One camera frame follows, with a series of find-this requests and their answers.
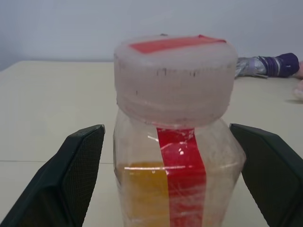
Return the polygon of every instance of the white table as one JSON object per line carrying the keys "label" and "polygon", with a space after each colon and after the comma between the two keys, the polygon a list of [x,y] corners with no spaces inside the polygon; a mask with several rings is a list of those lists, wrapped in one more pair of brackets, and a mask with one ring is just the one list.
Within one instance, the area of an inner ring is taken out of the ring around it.
{"label": "white table", "polygon": [[[297,82],[238,79],[223,118],[274,132],[303,157],[303,105],[291,94]],[[0,72],[0,221],[69,134],[102,123],[106,135],[84,226],[122,227],[112,167],[116,112],[113,63],[23,61]],[[243,226],[267,224],[240,177],[223,227]]]}

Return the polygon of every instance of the white lid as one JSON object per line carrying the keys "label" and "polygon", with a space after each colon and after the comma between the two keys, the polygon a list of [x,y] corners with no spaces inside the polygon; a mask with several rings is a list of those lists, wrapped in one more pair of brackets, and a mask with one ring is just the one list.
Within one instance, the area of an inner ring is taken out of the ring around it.
{"label": "white lid", "polygon": [[169,127],[220,118],[232,92],[235,49],[205,36],[152,36],[115,51],[117,104],[130,117]]}

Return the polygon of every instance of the plastic jar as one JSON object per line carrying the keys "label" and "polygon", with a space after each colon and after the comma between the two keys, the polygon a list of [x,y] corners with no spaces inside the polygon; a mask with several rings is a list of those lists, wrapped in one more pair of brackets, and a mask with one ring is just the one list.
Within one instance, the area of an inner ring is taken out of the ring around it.
{"label": "plastic jar", "polygon": [[219,227],[245,162],[220,119],[237,53],[205,36],[115,51],[114,165],[125,227]]}

